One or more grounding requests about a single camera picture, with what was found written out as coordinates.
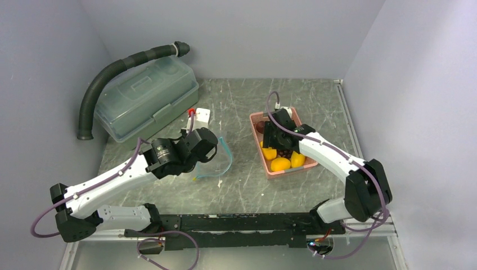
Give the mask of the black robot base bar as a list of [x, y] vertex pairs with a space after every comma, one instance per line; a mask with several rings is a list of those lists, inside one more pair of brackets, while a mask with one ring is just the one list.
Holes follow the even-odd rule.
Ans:
[[323, 223], [309, 213], [161, 215], [161, 226], [145, 233], [126, 229], [124, 236], [139, 238], [157, 233], [165, 250], [288, 246], [304, 248], [320, 235], [343, 235], [339, 221]]

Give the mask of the clear zip top bag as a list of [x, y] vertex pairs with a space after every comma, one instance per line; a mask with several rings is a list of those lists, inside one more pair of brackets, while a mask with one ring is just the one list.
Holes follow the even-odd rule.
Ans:
[[232, 152], [224, 135], [219, 135], [217, 153], [208, 163], [197, 163], [193, 171], [193, 180], [221, 177], [228, 172], [233, 163]]

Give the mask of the yellow mango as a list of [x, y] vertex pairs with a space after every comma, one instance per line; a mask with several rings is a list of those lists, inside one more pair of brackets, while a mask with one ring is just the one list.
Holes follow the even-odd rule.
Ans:
[[277, 157], [270, 163], [270, 171], [279, 172], [291, 168], [290, 160], [283, 157]]

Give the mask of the pink plastic basket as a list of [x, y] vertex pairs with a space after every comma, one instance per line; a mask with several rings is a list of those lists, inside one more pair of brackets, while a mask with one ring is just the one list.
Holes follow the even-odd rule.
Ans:
[[268, 121], [265, 112], [249, 115], [253, 138], [258, 149], [259, 158], [267, 179], [288, 176], [297, 172], [310, 170], [318, 165], [316, 161], [295, 152], [263, 148], [263, 124]]

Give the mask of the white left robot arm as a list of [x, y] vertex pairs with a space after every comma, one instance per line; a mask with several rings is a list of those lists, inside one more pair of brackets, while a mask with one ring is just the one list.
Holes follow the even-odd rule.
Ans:
[[140, 185], [193, 171], [197, 163], [211, 161], [218, 144], [217, 136], [207, 128], [150, 143], [139, 139], [133, 156], [122, 165], [82, 184], [52, 186], [50, 193], [61, 238], [77, 242], [97, 231], [116, 229], [157, 235], [163, 231], [163, 221], [154, 204], [111, 206], [109, 200]]

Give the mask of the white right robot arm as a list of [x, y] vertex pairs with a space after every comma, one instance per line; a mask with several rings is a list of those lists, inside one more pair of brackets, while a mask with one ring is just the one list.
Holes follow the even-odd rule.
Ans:
[[382, 212], [392, 201], [384, 167], [376, 159], [366, 161], [355, 157], [322, 137], [306, 124], [297, 125], [286, 109], [271, 113], [264, 122], [263, 145], [276, 150], [292, 150], [310, 158], [341, 180], [344, 196], [326, 200], [311, 210], [310, 227], [324, 233], [332, 222], [353, 218], [364, 222]]

